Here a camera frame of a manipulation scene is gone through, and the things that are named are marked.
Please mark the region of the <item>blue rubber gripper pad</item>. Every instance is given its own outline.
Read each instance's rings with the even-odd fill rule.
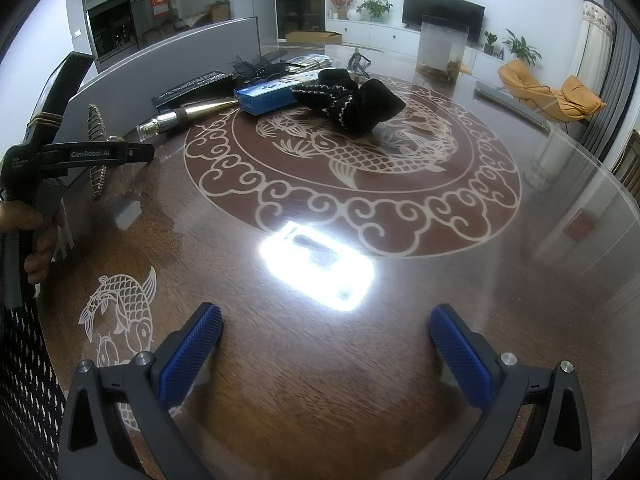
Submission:
[[[158,398],[168,410],[184,402],[193,381],[222,333],[222,313],[210,304],[160,372]]]
[[[429,334],[456,378],[467,402],[474,408],[485,411],[494,402],[494,379],[474,351],[472,343],[470,344],[452,320],[452,316],[458,315],[453,311],[450,316],[447,313],[449,309],[453,311],[449,305],[440,305],[431,311]],[[465,329],[469,335],[475,335],[466,325]]]

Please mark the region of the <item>television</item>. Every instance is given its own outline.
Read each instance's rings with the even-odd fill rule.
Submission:
[[[482,31],[484,7],[465,0],[404,0],[402,22],[420,30],[422,16],[435,16],[469,27],[468,41],[478,43]]]

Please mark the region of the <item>gold cylindrical object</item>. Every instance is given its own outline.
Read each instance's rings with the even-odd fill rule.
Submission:
[[[180,108],[176,108],[165,114],[160,114],[146,123],[136,126],[136,130],[140,136],[140,142],[144,142],[149,137],[159,135],[176,126],[186,126],[191,121],[216,114],[225,108],[237,105],[238,99],[235,97],[227,97],[181,106]]]

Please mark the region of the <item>black fabric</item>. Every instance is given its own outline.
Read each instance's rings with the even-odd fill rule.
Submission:
[[[35,302],[4,314],[0,342],[0,478],[57,476],[65,397],[53,372]]]
[[[322,112],[335,126],[357,137],[395,117],[406,106],[378,79],[369,79],[358,88],[343,68],[322,70],[318,84],[295,85],[291,90],[296,101]]]

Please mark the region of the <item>blue box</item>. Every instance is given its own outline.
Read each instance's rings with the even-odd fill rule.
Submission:
[[[291,74],[280,79],[267,81],[236,91],[241,110],[253,115],[261,115],[277,108],[296,102],[291,87],[303,83],[312,84],[318,81],[320,70]]]

